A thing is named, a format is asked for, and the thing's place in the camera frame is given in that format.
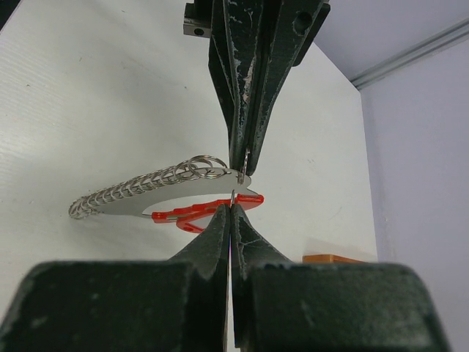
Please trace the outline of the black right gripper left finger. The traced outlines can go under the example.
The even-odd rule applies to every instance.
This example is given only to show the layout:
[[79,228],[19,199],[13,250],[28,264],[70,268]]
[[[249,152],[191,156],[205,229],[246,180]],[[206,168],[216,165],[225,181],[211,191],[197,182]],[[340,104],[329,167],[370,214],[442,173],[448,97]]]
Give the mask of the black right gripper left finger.
[[225,351],[230,209],[163,261],[33,267],[1,324],[3,351]]

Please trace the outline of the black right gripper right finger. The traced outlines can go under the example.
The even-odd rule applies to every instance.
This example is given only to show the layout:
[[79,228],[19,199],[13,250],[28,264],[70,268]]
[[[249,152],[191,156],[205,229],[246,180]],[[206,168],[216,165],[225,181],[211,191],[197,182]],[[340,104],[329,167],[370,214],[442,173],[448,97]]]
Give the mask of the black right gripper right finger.
[[230,211],[234,343],[242,351],[449,351],[429,291],[391,263],[294,263]]

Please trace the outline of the metal key organizer red handle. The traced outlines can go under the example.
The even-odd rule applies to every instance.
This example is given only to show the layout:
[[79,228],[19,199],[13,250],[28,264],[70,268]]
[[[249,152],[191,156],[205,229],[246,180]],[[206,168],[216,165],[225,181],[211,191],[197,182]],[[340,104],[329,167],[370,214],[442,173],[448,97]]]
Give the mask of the metal key organizer red handle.
[[145,219],[151,217],[151,207],[173,199],[221,194],[260,199],[248,188],[250,184],[248,175],[230,169],[221,159],[197,155],[80,197],[72,202],[68,215],[84,219],[103,213]]

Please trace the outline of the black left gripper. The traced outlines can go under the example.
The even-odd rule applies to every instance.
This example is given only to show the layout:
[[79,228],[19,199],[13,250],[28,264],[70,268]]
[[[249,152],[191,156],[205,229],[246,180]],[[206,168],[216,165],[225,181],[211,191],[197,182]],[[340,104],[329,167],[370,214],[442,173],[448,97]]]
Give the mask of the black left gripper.
[[256,2],[194,0],[183,33],[210,37],[208,68],[226,123],[229,165],[256,171],[274,104],[314,42],[329,1],[265,1],[256,60]]

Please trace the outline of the key with red tag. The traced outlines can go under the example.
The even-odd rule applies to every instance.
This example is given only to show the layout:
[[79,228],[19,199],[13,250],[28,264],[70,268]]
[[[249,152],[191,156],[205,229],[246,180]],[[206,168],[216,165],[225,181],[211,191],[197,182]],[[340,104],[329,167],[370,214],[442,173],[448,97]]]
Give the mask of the key with red tag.
[[232,205],[237,193],[233,190],[229,198],[191,205],[177,214],[176,226],[183,231],[201,233],[209,224],[219,205]]

